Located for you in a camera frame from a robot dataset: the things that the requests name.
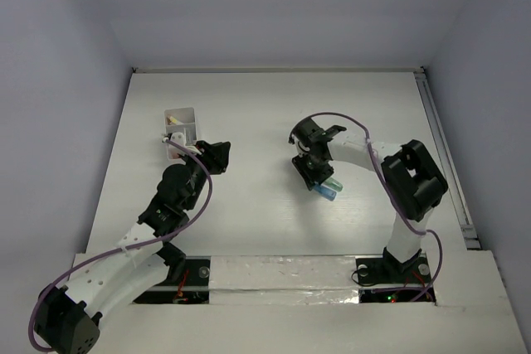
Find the green translucent eraser case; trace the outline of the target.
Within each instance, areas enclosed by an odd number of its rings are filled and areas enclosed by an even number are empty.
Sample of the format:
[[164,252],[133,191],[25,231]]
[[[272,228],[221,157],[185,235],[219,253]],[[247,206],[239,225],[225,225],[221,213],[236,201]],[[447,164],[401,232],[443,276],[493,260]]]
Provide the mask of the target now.
[[329,177],[327,180],[325,180],[324,185],[336,192],[341,192],[343,190],[343,184],[333,177]]

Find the blue translucent eraser case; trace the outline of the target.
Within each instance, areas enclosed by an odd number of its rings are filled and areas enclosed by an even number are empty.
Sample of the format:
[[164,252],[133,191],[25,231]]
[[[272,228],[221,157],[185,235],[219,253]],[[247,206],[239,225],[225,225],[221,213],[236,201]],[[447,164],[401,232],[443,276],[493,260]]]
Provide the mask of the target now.
[[334,201],[337,195],[337,192],[331,188],[328,188],[323,185],[315,185],[313,190],[319,193],[323,198],[328,201]]

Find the white pen orange cap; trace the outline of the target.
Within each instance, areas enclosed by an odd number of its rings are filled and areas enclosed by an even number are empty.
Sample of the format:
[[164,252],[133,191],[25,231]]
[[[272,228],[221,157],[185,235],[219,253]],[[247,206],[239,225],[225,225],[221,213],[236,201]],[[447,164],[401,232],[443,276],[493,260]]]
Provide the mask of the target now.
[[195,123],[195,118],[194,117],[191,117],[189,118],[187,115],[176,115],[174,116],[174,118],[180,120],[183,122],[183,124],[194,124]]

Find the white pen yellow tip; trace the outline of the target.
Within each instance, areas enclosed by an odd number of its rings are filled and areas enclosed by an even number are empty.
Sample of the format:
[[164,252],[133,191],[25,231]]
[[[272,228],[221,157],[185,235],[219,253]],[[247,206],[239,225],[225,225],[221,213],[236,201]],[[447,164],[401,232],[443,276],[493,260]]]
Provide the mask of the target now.
[[169,116],[168,117],[168,123],[171,124],[171,125],[181,125],[181,124],[183,124],[182,121],[174,118],[173,116]]

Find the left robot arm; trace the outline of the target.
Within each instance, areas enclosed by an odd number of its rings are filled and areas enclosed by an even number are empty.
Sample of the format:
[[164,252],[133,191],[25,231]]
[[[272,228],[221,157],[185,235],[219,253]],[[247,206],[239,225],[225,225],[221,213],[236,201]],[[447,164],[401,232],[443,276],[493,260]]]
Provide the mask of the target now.
[[188,212],[203,190],[213,189],[212,176],[227,170],[231,145],[164,141],[182,162],[165,168],[138,220],[112,250],[72,267],[39,294],[27,327],[37,351],[87,353],[114,310],[156,284],[183,278],[186,255],[172,240],[196,221]]

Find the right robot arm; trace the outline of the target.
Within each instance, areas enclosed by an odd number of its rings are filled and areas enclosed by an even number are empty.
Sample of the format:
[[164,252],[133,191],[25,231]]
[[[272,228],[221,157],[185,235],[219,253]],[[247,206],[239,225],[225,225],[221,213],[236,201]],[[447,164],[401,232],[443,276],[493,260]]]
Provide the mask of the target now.
[[299,121],[288,138],[297,150],[292,164],[309,190],[331,200],[340,186],[333,177],[332,162],[349,163],[376,174],[396,214],[382,253],[382,271],[388,279],[400,281],[411,273],[420,256],[427,219],[447,193],[447,180],[422,142],[378,142],[366,126],[347,115],[344,118],[359,127],[363,136],[356,138],[340,125],[324,129],[312,116]]

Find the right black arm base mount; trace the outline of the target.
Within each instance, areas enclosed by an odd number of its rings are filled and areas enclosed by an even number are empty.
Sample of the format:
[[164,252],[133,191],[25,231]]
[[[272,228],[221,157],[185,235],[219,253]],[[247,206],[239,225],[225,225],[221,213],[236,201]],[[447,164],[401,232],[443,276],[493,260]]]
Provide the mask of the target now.
[[431,282],[431,270],[425,255],[414,261],[412,267],[403,272],[387,269],[381,257],[356,259],[351,280],[358,286],[360,303],[434,303],[436,301]]

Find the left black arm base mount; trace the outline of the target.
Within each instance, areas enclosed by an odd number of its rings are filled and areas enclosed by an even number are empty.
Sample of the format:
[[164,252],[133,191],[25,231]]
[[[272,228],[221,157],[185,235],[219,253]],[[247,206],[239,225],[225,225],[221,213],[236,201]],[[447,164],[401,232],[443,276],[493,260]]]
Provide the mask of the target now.
[[135,304],[208,304],[211,273],[210,257],[187,258],[176,282],[169,279],[139,295]]

